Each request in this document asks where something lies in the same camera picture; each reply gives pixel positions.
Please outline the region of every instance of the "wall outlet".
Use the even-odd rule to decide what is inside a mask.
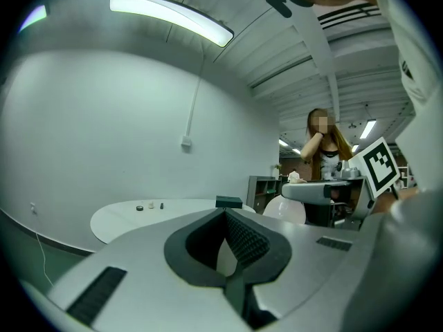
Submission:
[[[37,208],[35,207],[34,203],[30,204],[30,212],[33,213],[34,215],[37,215]]]
[[[191,144],[192,144],[192,141],[191,141],[191,137],[190,136],[183,136],[181,138],[181,146],[182,147],[190,147]]]

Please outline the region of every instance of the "black vent grille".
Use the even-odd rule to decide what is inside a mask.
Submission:
[[[125,274],[125,270],[107,267],[66,312],[83,324],[90,326],[112,293],[117,289]]]
[[[243,224],[234,216],[227,214],[226,240],[235,258],[243,267],[247,267],[262,258],[269,251],[269,240]]]
[[[344,242],[340,240],[330,239],[329,237],[321,237],[317,240],[317,243],[337,250],[349,251],[352,246],[350,242]]]

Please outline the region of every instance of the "desk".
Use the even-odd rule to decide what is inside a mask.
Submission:
[[[154,209],[148,204],[154,202]],[[138,212],[136,207],[143,206]],[[91,218],[91,230],[97,239],[109,243],[117,237],[143,226],[160,223],[202,210],[215,209],[215,201],[210,199],[145,199],[107,205],[99,209]],[[249,212],[255,210],[243,204]]]

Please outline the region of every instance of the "white curved wall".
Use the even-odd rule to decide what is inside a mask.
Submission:
[[[46,51],[22,62],[0,99],[2,210],[44,236],[96,250],[89,221],[110,203],[217,194],[246,201],[248,177],[269,176],[278,162],[276,113],[205,64],[184,152],[201,57],[156,53]]]

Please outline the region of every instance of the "black slot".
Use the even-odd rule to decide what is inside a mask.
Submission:
[[[320,245],[324,245],[330,248],[335,248],[337,250],[342,251],[349,251],[349,249],[352,247],[352,243],[350,242],[344,242],[340,240],[334,240],[330,239],[328,237],[321,237],[317,240],[317,243]]]
[[[83,324],[90,326],[125,275],[125,270],[107,267],[89,284],[66,312]]]

